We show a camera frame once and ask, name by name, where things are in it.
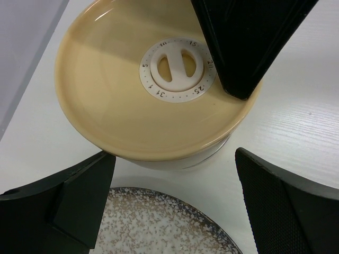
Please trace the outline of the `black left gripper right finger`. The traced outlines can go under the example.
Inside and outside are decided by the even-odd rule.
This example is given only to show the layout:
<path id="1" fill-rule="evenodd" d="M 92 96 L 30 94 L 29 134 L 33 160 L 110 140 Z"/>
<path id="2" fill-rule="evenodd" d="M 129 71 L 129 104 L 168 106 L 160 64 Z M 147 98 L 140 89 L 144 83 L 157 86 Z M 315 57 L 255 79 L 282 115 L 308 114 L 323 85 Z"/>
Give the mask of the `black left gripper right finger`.
<path id="1" fill-rule="evenodd" d="M 338 189 L 235 152 L 258 253 L 338 253 Z"/>

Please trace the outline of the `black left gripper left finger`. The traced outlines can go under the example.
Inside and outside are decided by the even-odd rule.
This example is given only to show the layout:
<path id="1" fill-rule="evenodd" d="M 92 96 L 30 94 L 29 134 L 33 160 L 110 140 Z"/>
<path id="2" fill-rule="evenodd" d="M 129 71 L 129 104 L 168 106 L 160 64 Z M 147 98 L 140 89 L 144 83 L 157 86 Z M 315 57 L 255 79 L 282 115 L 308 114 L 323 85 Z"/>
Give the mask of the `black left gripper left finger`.
<path id="1" fill-rule="evenodd" d="M 1 253 L 89 253 L 115 162 L 114 155 L 101 151 L 1 194 Z"/>

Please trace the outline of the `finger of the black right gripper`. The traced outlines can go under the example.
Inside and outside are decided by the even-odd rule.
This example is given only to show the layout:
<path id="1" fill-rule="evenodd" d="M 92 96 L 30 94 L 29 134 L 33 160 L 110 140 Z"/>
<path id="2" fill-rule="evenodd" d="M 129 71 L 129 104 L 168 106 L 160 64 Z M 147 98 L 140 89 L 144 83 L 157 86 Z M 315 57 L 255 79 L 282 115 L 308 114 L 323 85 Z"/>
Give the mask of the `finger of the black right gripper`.
<path id="1" fill-rule="evenodd" d="M 223 90 L 247 100 L 317 0 L 191 3 Z"/>

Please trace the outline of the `beige round lid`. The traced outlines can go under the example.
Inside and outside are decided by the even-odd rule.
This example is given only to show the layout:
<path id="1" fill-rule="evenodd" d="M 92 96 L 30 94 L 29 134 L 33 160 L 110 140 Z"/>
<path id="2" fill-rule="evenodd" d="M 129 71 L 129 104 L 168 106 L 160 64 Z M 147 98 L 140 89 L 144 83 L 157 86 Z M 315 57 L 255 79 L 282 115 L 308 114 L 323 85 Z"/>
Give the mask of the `beige round lid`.
<path id="1" fill-rule="evenodd" d="M 65 33 L 55 89 L 71 125 L 130 161 L 170 161 L 227 138 L 255 103 L 227 94 L 190 1 L 94 1 Z"/>

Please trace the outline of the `steel lunch container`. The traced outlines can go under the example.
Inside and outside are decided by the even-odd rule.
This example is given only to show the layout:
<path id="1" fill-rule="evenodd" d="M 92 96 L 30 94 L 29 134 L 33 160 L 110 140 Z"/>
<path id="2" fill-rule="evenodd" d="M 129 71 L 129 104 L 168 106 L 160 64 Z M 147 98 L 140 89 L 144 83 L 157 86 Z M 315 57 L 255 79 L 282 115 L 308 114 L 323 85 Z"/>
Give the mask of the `steel lunch container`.
<path id="1" fill-rule="evenodd" d="M 231 134 L 226 136 L 223 140 L 219 141 L 217 144 L 212 145 L 209 148 L 206 148 L 197 154 L 182 158 L 182 159 L 175 159 L 175 160 L 166 160 L 166 161 L 141 161 L 141 160 L 133 160 L 127 159 L 124 157 L 122 158 L 126 161 L 129 161 L 135 165 L 139 165 L 144 168 L 153 169 L 153 170 L 160 170 L 160 171 L 178 171 L 178 170 L 188 170 L 193 168 L 197 165 L 202 164 L 203 162 L 207 161 L 211 157 L 213 157 L 228 141 L 231 137 Z"/>

